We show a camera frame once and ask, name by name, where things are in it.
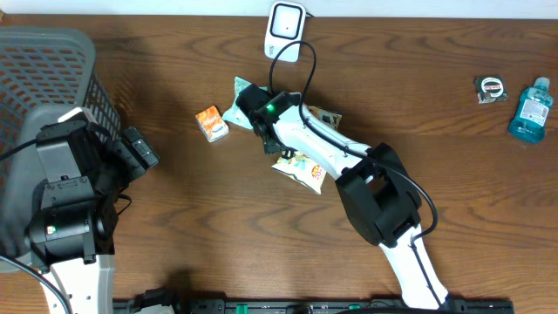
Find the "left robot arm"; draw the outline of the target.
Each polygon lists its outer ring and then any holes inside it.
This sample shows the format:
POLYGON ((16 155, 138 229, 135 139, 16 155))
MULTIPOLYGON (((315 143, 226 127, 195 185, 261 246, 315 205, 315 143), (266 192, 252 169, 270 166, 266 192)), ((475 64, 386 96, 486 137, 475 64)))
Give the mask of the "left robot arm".
POLYGON ((86 120, 42 127, 37 155, 44 195, 26 229, 52 313, 111 313, 114 205, 158 155, 135 127, 112 137, 86 120))

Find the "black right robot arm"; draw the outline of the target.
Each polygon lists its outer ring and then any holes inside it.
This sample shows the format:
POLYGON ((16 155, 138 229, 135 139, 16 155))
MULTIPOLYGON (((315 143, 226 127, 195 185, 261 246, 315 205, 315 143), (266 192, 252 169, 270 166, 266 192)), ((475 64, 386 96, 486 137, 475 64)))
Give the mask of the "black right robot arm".
POLYGON ((432 199, 409 177, 395 151, 351 140, 314 116, 299 93, 273 97, 256 87, 236 104, 267 153, 307 155, 334 179, 345 213, 362 238, 385 254, 411 308, 442 310, 449 297, 425 250, 419 209, 432 199))

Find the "small orange packet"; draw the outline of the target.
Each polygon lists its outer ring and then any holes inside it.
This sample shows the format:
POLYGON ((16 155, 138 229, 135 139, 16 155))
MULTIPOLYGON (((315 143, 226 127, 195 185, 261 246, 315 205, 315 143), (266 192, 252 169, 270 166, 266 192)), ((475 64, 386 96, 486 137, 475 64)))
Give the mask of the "small orange packet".
POLYGON ((216 106, 197 113, 195 119, 208 142, 214 142, 229 134, 229 128, 216 106))

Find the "blue mouthwash bottle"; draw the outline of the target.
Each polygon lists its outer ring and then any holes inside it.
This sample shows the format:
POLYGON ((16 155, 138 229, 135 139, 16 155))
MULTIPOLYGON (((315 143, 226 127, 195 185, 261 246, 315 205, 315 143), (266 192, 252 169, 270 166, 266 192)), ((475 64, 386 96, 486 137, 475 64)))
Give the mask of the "blue mouthwash bottle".
POLYGON ((539 77, 521 93, 517 112, 508 127, 515 138, 533 144, 544 139, 546 121, 554 104, 549 87, 550 80, 539 77))

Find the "small green round-logo box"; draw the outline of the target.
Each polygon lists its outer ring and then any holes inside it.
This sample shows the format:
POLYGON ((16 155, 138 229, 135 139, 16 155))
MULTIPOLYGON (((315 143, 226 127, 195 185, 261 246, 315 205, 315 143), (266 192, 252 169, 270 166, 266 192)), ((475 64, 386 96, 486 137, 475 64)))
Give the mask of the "small green round-logo box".
POLYGON ((502 102, 508 98, 507 88, 501 76, 477 77, 473 84, 481 105, 502 102))

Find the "teal snack pack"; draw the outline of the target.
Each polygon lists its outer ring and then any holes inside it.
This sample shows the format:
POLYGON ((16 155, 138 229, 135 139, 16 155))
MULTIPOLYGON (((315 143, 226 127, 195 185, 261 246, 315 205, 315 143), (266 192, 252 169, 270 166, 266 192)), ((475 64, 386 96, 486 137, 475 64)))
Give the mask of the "teal snack pack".
POLYGON ((235 77, 235 98, 233 100, 232 106, 225 111, 225 113, 222 115, 222 118, 227 122, 230 122, 232 124, 235 124, 237 126, 243 127, 248 130, 252 130, 253 127, 251 126, 248 117, 242 112, 240 107, 236 104, 236 100, 238 99, 240 92, 245 88, 247 88, 249 85, 251 85, 251 82, 240 77, 235 77))

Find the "yellow snack bag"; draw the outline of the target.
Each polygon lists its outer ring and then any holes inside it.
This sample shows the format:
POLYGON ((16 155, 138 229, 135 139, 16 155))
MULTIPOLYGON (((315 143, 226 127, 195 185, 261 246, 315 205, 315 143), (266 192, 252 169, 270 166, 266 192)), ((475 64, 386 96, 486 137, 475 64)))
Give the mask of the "yellow snack bag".
MULTIPOLYGON (((342 118, 340 112, 325 111, 318 106, 309 106, 309 111, 329 127, 337 130, 342 118)), ((321 194, 321 187, 327 175, 323 167, 310 159, 306 154, 294 152, 290 159, 280 157, 271 167, 274 171, 296 181, 317 195, 321 194)))

